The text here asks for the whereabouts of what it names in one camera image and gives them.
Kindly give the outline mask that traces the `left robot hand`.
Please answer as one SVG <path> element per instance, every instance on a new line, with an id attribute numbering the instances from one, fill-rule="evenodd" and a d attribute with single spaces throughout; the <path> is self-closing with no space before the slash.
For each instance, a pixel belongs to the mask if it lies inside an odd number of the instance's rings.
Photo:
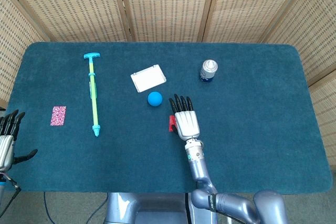
<path id="1" fill-rule="evenodd" d="M 38 152 L 38 149 L 34 149 L 27 155 L 15 156 L 19 126 L 25 116 L 25 112 L 20 114 L 18 112 L 15 110 L 6 116 L 1 116 L 1 173 L 10 170 L 13 165 L 33 158 Z"/>

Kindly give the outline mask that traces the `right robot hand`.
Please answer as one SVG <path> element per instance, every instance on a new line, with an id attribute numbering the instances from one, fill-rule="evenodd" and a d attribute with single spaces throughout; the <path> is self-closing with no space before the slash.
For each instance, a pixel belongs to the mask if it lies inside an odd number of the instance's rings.
<path id="1" fill-rule="evenodd" d="M 169 98 L 169 102 L 175 117 L 173 130 L 179 135 L 180 139 L 187 141 L 198 138 L 200 127 L 191 98 L 174 94 L 174 98 Z"/>

